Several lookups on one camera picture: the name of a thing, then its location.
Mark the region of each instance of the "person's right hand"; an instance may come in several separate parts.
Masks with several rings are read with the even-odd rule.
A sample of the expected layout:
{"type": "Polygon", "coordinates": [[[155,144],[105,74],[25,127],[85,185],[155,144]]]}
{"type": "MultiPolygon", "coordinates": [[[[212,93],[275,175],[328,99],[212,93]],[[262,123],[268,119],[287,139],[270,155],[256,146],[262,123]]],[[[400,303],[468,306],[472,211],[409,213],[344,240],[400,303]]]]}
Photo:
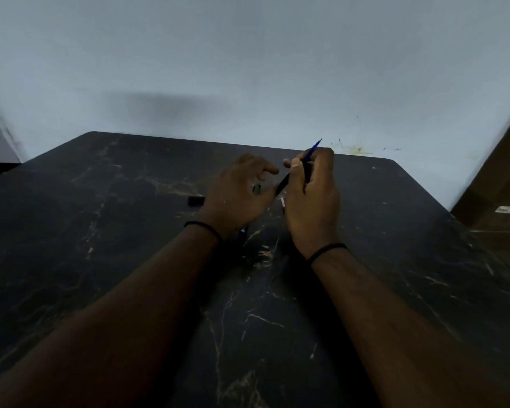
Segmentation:
{"type": "Polygon", "coordinates": [[[305,184],[301,159],[306,152],[291,162],[289,184],[286,187],[286,219],[293,242],[308,259],[320,248],[340,242],[337,234],[340,213],[340,193],[334,185],[334,152],[329,148],[317,148],[312,154],[313,170],[310,182],[305,184]]]}

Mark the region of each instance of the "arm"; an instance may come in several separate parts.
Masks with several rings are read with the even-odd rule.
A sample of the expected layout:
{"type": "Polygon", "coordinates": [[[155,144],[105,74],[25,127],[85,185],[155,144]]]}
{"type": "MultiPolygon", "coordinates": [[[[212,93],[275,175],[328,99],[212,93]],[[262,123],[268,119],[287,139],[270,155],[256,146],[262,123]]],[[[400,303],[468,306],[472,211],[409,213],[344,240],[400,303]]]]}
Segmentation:
{"type": "MultiPolygon", "coordinates": [[[[307,185],[299,159],[292,161],[286,200],[293,241],[306,258],[339,241],[333,152],[320,149],[313,159],[307,185]]],[[[503,391],[507,384],[410,309],[346,249],[322,254],[313,269],[384,406],[510,406],[510,394],[503,391]]]]}
{"type": "MultiPolygon", "coordinates": [[[[250,154],[223,171],[197,220],[223,237],[258,217],[274,189],[250,179],[278,169],[250,154]]],[[[130,406],[150,390],[218,240],[201,226],[177,237],[0,378],[0,407],[130,406]]]]}

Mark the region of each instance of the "white sticker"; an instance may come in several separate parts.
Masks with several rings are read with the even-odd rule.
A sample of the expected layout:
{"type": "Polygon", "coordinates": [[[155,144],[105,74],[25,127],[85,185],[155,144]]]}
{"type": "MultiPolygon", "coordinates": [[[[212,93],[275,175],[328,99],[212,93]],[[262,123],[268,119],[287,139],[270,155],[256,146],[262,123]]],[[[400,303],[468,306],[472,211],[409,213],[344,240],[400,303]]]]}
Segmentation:
{"type": "Polygon", "coordinates": [[[510,213],[510,206],[499,206],[495,213],[510,213]]]}

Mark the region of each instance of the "bracelet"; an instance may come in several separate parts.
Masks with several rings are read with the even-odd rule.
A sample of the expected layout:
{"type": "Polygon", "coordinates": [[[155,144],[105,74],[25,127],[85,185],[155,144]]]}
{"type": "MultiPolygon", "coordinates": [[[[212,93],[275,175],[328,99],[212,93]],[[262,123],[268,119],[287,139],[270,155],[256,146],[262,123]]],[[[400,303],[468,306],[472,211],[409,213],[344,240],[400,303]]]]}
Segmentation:
{"type": "Polygon", "coordinates": [[[323,246],[320,248],[316,253],[310,256],[310,259],[308,259],[308,265],[312,266],[312,263],[315,262],[317,258],[319,258],[323,253],[334,249],[336,247],[343,247],[344,249],[347,249],[347,246],[344,243],[331,243],[328,245],[323,246]]]}
{"type": "Polygon", "coordinates": [[[220,244],[223,243],[223,237],[219,234],[218,231],[216,231],[212,226],[208,225],[207,223],[199,222],[198,220],[190,220],[188,222],[185,222],[185,225],[183,225],[183,227],[185,228],[189,225],[198,225],[198,226],[205,227],[207,230],[209,230],[211,233],[213,233],[215,235],[215,237],[218,239],[218,242],[220,244]]]}

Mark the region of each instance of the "table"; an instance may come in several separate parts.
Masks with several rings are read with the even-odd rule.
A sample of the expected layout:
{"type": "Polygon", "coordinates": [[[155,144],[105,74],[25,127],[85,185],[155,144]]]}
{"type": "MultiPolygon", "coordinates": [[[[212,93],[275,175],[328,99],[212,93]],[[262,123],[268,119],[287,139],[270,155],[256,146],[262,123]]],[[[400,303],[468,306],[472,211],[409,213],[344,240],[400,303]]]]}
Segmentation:
{"type": "MultiPolygon", "coordinates": [[[[1,175],[0,374],[171,240],[196,212],[187,196],[244,152],[276,165],[297,153],[90,132],[1,175]]],[[[510,372],[510,267],[392,160],[336,155],[334,171],[354,255],[510,372]]],[[[279,201],[208,268],[149,405],[378,404],[279,201]]]]}

